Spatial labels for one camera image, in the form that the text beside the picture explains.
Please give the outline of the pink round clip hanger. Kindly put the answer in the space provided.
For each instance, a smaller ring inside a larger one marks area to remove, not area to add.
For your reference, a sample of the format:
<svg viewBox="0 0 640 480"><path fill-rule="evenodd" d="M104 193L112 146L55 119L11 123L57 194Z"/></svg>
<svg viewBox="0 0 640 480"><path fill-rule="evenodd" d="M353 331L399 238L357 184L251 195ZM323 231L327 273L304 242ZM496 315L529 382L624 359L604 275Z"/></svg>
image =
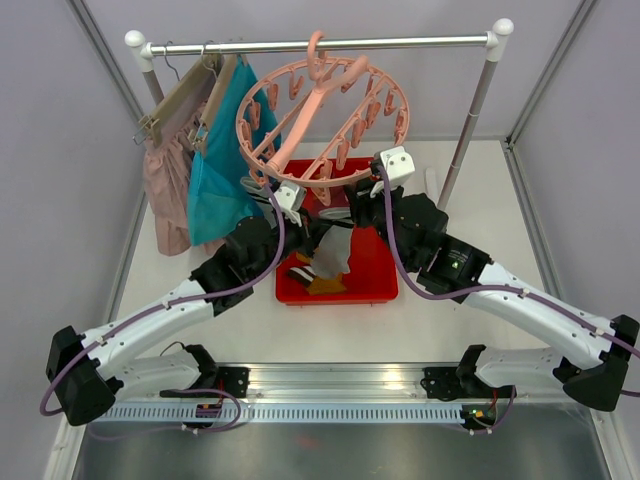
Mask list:
<svg viewBox="0 0 640 480"><path fill-rule="evenodd" d="M392 76L369 58L330 56L320 48L324 33L315 31L306 58L260 79L241 100L235 129L249 176L262 188L269 180L289 180L309 189L324 205L332 188L354 184L371 175L368 168L340 177L351 150L357 148L379 117L394 119L392 145L404 143L410 125L407 97ZM287 170L312 127L327 120L332 136L303 173Z"/></svg>

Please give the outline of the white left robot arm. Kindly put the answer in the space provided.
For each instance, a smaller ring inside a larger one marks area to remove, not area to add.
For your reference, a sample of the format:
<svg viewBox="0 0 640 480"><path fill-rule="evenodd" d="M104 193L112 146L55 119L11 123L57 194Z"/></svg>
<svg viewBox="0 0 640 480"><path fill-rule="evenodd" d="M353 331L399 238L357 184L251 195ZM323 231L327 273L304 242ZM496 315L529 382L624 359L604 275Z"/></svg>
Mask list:
<svg viewBox="0 0 640 480"><path fill-rule="evenodd" d="M197 397L210 395L218 383L217 366L203 348L186 347L168 359L147 358L145 352L248 298L291 253L312 255L328 229L308 213L299 223L278 216L274 225L246 217L211 258L161 299L83 333L71 326L58 330L47 359L50 385L41 414L62 414L70 425L82 426L127 397L186 389Z"/></svg>

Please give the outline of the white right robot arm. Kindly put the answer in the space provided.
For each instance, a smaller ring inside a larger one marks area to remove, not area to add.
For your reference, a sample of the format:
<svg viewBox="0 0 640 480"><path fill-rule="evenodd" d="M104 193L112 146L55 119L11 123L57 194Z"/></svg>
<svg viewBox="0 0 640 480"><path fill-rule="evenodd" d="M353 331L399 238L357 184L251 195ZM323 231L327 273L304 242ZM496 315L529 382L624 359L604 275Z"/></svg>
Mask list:
<svg viewBox="0 0 640 480"><path fill-rule="evenodd" d="M501 318L542 341L541 349L467 348L456 370L459 388L559 388L594 410L612 412L624 383L639 323L573 307L519 279L486 252L446 232L447 215L425 194L365 179L345 189L351 217L386 243L405 284L430 301L451 300Z"/></svg>

